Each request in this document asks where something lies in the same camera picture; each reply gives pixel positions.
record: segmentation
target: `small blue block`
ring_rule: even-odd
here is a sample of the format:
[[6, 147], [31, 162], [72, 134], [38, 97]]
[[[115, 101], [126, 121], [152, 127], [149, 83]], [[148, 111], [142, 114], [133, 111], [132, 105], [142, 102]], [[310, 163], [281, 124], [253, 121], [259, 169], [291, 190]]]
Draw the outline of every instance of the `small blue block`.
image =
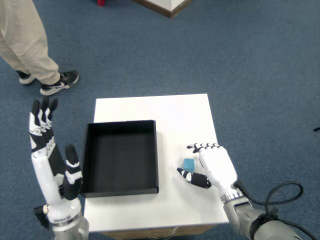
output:
[[183, 159], [183, 169], [188, 172], [195, 171], [195, 160], [193, 158], [184, 158]]

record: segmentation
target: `black sneaker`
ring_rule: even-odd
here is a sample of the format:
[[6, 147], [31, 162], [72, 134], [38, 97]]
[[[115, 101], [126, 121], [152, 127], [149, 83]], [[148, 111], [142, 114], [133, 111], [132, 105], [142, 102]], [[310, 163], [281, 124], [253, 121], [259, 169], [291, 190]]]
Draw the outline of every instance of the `black sneaker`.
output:
[[31, 74], [25, 74], [22, 71], [16, 71], [19, 74], [19, 83], [23, 85], [28, 85], [32, 83], [35, 78]]
[[63, 89], [69, 89], [75, 85], [79, 80], [79, 73], [77, 71], [66, 71], [60, 73], [60, 80], [52, 85], [43, 84], [40, 88], [40, 93], [45, 96], [56, 94]]

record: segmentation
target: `black cable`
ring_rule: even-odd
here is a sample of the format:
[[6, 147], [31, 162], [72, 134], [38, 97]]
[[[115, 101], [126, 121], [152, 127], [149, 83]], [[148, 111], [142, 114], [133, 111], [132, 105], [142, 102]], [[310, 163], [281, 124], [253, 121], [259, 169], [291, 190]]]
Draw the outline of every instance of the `black cable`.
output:
[[[285, 187], [285, 186], [288, 186], [288, 185], [295, 185], [295, 186], [298, 186], [299, 187], [299, 192], [298, 194], [296, 194], [295, 196], [291, 197], [291, 198], [288, 198], [288, 199], [285, 199], [285, 200], [281, 200], [281, 201], [270, 201], [271, 197], [281, 188]], [[273, 189], [271, 189], [268, 193], [268, 195], [266, 196], [266, 199], [265, 201], [257, 201], [257, 200], [254, 200], [247, 192], [247, 190], [245, 189], [244, 185], [242, 184], [242, 182], [240, 180], [237, 180], [235, 183], [234, 183], [234, 187], [238, 188], [241, 192], [243, 192], [243, 194], [251, 201], [253, 202], [254, 204], [257, 204], [257, 205], [261, 205], [261, 206], [264, 206], [264, 209], [265, 209], [265, 213], [271, 217], [273, 217], [275, 220], [278, 220], [278, 221], [281, 221], [283, 222], [284, 224], [287, 224], [287, 225], [290, 225], [290, 226], [293, 226], [299, 230], [301, 230], [302, 232], [304, 232], [306, 235], [308, 235], [312, 240], [317, 240], [316, 237], [311, 234], [308, 230], [306, 230], [305, 228], [303, 228], [302, 226], [294, 223], [294, 222], [291, 222], [291, 221], [288, 221], [288, 220], [282, 220], [282, 219], [279, 219], [278, 218], [278, 209], [277, 208], [274, 208], [272, 209], [271, 211], [269, 211], [269, 206], [270, 205], [281, 205], [281, 204], [287, 204], [287, 203], [290, 203], [290, 202], [293, 202], [295, 200], [297, 200], [298, 198], [301, 197], [301, 195], [304, 193], [304, 188], [302, 186], [301, 183], [299, 182], [296, 182], [296, 181], [286, 181], [286, 182], [283, 182], [279, 185], [277, 185], [276, 187], [274, 187]]]

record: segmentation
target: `beige pants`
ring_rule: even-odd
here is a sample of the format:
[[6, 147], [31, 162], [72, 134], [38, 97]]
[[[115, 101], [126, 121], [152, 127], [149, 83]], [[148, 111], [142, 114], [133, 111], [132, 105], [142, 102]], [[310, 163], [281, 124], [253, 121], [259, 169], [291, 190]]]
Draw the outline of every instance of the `beige pants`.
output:
[[48, 56], [44, 26], [32, 0], [0, 0], [0, 56], [16, 71], [32, 74], [42, 84], [60, 79]]

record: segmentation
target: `black tray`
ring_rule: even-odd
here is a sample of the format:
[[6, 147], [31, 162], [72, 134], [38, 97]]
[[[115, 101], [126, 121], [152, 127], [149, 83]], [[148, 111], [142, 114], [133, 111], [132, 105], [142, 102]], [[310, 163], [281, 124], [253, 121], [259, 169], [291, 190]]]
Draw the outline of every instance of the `black tray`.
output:
[[156, 121], [88, 124], [82, 175], [87, 198], [158, 193]]

